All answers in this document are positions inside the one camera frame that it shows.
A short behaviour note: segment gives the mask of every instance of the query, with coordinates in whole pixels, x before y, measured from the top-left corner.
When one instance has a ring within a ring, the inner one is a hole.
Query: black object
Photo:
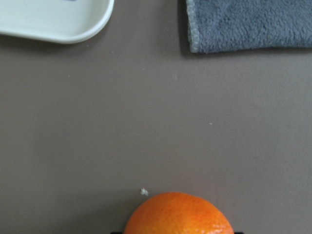
[[[112,232],[111,234],[122,234],[122,233],[114,233],[114,232]],[[234,234],[244,234],[244,233],[234,233]]]

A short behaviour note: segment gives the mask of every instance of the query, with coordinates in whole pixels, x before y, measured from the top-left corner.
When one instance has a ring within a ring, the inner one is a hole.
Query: gray cloth
[[[186,0],[192,52],[312,47],[312,0]]]

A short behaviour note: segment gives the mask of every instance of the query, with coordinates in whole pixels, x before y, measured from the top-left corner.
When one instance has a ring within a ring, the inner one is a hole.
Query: towel edge
[[[194,0],[186,0],[187,15],[189,18],[188,38],[190,42],[190,50],[193,53],[199,52],[199,28],[196,20],[196,10]]]

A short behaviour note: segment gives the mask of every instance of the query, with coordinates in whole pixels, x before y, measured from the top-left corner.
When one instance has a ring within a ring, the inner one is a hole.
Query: fleece fabric
[[[312,0],[186,0],[192,52],[312,47]]]

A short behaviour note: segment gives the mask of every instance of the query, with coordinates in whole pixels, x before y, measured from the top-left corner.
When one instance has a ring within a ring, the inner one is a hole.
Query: orange fruit
[[[131,215],[123,234],[234,234],[213,204],[181,192],[155,195]]]

